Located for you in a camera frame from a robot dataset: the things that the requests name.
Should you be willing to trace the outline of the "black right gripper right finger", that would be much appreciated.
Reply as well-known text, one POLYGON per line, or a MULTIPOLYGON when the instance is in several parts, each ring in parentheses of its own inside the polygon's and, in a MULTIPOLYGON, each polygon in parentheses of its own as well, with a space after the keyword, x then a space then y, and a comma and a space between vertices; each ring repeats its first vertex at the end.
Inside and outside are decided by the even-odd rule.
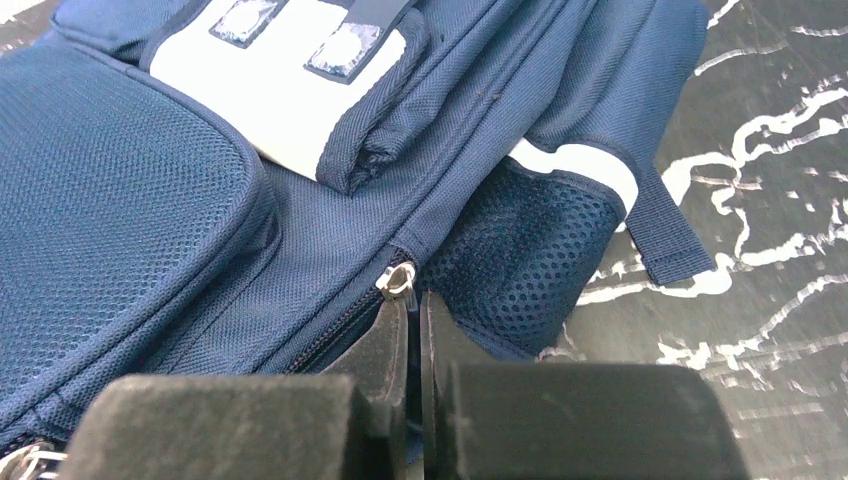
POLYGON ((421 299, 429 479, 746 479, 713 389, 669 365, 506 362, 421 299))

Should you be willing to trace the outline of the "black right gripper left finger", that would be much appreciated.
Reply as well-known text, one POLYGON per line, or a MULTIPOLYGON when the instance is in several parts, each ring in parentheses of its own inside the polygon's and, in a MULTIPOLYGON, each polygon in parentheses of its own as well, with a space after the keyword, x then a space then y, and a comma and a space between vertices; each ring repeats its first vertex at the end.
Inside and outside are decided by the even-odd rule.
POLYGON ((85 413, 63 479, 401 479, 408 320, 385 302, 317 375, 126 376, 85 413))

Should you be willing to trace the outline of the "navy blue student backpack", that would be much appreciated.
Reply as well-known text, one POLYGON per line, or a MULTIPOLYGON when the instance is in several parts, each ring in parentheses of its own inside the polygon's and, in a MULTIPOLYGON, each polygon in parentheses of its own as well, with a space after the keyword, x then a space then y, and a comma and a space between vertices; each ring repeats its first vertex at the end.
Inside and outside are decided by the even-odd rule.
POLYGON ((654 157, 700 1, 64 1, 1 59, 1 475, 130 374, 314 373, 439 293, 552 345, 615 231, 711 270, 654 157))

